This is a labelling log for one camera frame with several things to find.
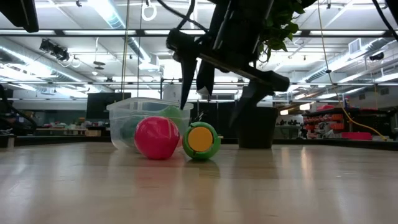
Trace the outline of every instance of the ceiling duct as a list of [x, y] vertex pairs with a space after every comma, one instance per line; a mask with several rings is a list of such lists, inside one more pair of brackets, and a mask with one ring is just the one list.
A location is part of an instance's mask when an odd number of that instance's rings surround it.
[[[37, 63], [38, 69], [44, 69], [47, 71], [51, 71], [55, 75], [58, 75], [58, 78], [62, 80], [68, 80], [73, 82], [92, 82], [93, 80], [85, 77], [84, 75], [80, 75], [69, 68], [64, 68], [59, 65], [57, 62], [54, 62], [46, 57], [42, 57], [38, 53], [35, 53], [19, 44], [14, 43], [13, 41], [0, 37], [0, 55], [7, 55], [7, 61], [11, 61], [13, 63], [20, 63], [22, 65], [28, 63]], [[113, 90], [106, 86], [96, 86], [98, 91], [106, 91], [112, 92]]]
[[[329, 69], [332, 71], [336, 71], [338, 69], [343, 68], [344, 66], [348, 65], [351, 62], [354, 62], [354, 59], [365, 57], [367, 55], [373, 54], [376, 51], [380, 50], [382, 47], [386, 46], [387, 44], [394, 42], [394, 39], [385, 39], [385, 38], [378, 38], [374, 39], [361, 39], [361, 48], [362, 50], [356, 51], [355, 54], [351, 54], [349, 50], [345, 50], [344, 52], [340, 53], [336, 57], [328, 60]], [[315, 68], [309, 72], [309, 74], [301, 81], [301, 82], [312, 82], [317, 78], [320, 78], [324, 75], [327, 75], [327, 67], [326, 65], [322, 65], [321, 67]]]
[[[112, 0], [89, 0], [89, 3], [112, 29], [126, 28]], [[150, 63], [150, 56], [142, 49], [135, 38], [128, 37], [126, 41], [141, 62]]]

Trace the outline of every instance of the wooden table surface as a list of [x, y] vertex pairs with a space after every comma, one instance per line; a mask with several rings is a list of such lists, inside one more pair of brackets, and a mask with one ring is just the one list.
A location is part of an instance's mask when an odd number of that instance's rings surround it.
[[0, 152], [0, 224], [398, 222], [398, 153], [223, 146], [149, 161], [110, 143]]

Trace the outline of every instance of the green and yellow toy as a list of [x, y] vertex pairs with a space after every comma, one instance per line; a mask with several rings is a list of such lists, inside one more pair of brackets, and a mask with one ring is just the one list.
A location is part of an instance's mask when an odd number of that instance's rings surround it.
[[207, 160], [218, 152], [221, 139], [210, 124], [195, 122], [185, 133], [182, 145], [185, 153], [192, 159]]

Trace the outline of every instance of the pink ball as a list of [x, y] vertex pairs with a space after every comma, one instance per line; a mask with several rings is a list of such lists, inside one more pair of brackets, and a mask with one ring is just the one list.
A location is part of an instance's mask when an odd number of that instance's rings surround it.
[[180, 140], [177, 125], [168, 118], [153, 116], [140, 121], [134, 142], [148, 159], [168, 159]]

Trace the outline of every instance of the ceiling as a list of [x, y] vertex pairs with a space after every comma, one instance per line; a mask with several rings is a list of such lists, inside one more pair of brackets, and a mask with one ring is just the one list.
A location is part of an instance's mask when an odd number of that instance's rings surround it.
[[[108, 0], [98, 0], [98, 2], [106, 2]], [[127, 1], [109, 0], [113, 2], [119, 17], [125, 24], [127, 18]], [[81, 1], [83, 7], [77, 7], [75, 0], [36, 0], [37, 16], [39, 19], [39, 26], [41, 30], [68, 30], [68, 29], [110, 29], [108, 23], [101, 17], [98, 9], [93, 7], [90, 2]], [[181, 13], [185, 14], [189, 5], [189, 1], [168, 0], [165, 1], [171, 7], [176, 8]], [[129, 29], [162, 29], [167, 30], [174, 28], [180, 21], [180, 18], [174, 16], [169, 11], [162, 8], [157, 1], [152, 4], [156, 7], [157, 14], [151, 21], [145, 21], [141, 16], [142, 1], [131, 1], [129, 9]], [[315, 4], [306, 9], [306, 13], [298, 16], [294, 20], [302, 30], [318, 30], [320, 28], [318, 18], [318, 6]], [[145, 14], [149, 17], [152, 9], [146, 9]], [[210, 19], [214, 10], [214, 5], [207, 1], [200, 0], [194, 13], [194, 19], [199, 23], [208, 27]], [[387, 20], [392, 24], [393, 28], [398, 29], [398, 25], [393, 20], [388, 9], [383, 10]], [[320, 14], [325, 30], [386, 30], [386, 26], [379, 17], [371, 0], [332, 0], [331, 8], [326, 8], [326, 1], [321, 1]], [[0, 14], [0, 29], [15, 29], [15, 27]], [[184, 29], [196, 29], [191, 24], [185, 24]], [[87, 81], [103, 82], [107, 78], [113, 80], [120, 80], [123, 72], [123, 53], [124, 40], [120, 37], [100, 37], [98, 39], [98, 46], [96, 47], [95, 37], [29, 37], [29, 36], [9, 36], [4, 37], [7, 40], [22, 47], [22, 49], [30, 50], [28, 57], [36, 54], [37, 57], [42, 57], [38, 61], [46, 61], [49, 67], [59, 66], [56, 59], [48, 54], [41, 56], [42, 51], [39, 50], [42, 39], [50, 39], [51, 41], [68, 49], [71, 59], [68, 62], [62, 63], [64, 73], [70, 73], [71, 76], [79, 74], [86, 78]], [[348, 51], [348, 44], [356, 37], [328, 37], [325, 38], [325, 50], [328, 60], [338, 57], [343, 52]], [[137, 42], [142, 49], [148, 54], [157, 55], [159, 58], [159, 65], [165, 66], [167, 74], [165, 78], [181, 78], [180, 65], [172, 61], [169, 50], [165, 46], [166, 37], [136, 37]], [[285, 75], [290, 78], [292, 82], [302, 82], [308, 74], [312, 73], [317, 68], [324, 66], [325, 59], [323, 54], [322, 39], [311, 37], [295, 37], [293, 41], [287, 41], [288, 52], [274, 52], [269, 62], [259, 62], [258, 67], [261, 70], [274, 70], [277, 73]], [[395, 45], [384, 47], [386, 52], [386, 60], [395, 58]], [[266, 59], [265, 55], [261, 57], [261, 61]], [[104, 62], [104, 70], [95, 70], [94, 61]], [[376, 66], [381, 62], [370, 62], [370, 66]], [[139, 70], [140, 64], [136, 55], [127, 48], [126, 59], [126, 76], [137, 77], [140, 76], [140, 82], [159, 82], [160, 73]], [[369, 68], [369, 64], [365, 63], [365, 59], [357, 58], [352, 62], [344, 65], [339, 65], [335, 72], [341, 78], [349, 77]], [[236, 81], [239, 76], [233, 73], [216, 73], [216, 80], [220, 82]], [[156, 89], [159, 85], [140, 85], [144, 89]], [[137, 86], [127, 86], [127, 88], [136, 88]], [[18, 87], [9, 86], [9, 88], [19, 89]], [[107, 86], [108, 90], [118, 90], [120, 86]], [[301, 92], [311, 92], [326, 90], [326, 87], [321, 88], [296, 88], [290, 89], [291, 94], [300, 94]]]

